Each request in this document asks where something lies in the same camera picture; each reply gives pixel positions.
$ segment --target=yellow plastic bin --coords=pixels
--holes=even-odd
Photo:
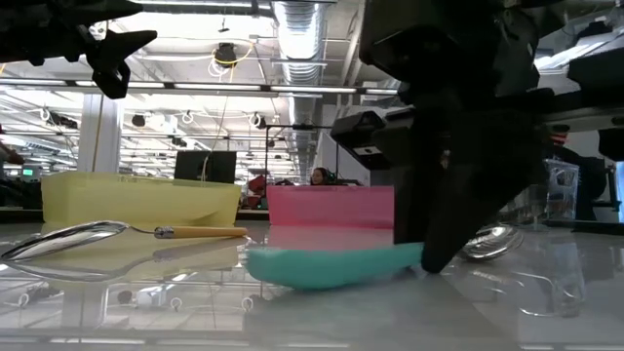
[[[42,179],[43,214],[53,226],[119,220],[156,226],[232,226],[238,185],[130,175],[66,172]]]

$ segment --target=pink box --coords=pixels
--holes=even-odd
[[[272,225],[392,229],[392,186],[269,186]]]

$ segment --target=computer monitor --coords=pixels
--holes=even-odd
[[[206,181],[234,183],[236,151],[178,151],[174,178],[201,180],[204,164],[206,164]]]

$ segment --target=person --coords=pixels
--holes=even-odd
[[[0,125],[0,135],[3,135],[2,125]],[[18,153],[5,145],[0,139],[0,179],[4,179],[4,163],[10,163],[14,165],[23,165],[24,160]]]
[[[330,183],[330,171],[323,167],[314,169],[312,177],[310,178],[310,185],[329,185]]]

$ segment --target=table surface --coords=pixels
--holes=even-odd
[[[391,240],[379,230],[238,225],[255,246],[348,250]],[[2,250],[38,230],[0,226]],[[252,278],[245,245],[159,260],[192,245],[126,234],[46,258],[30,267],[36,275],[0,265],[0,350],[624,350],[619,237],[527,233],[487,264],[456,260],[439,276],[294,292]],[[67,282],[83,276],[92,282]]]

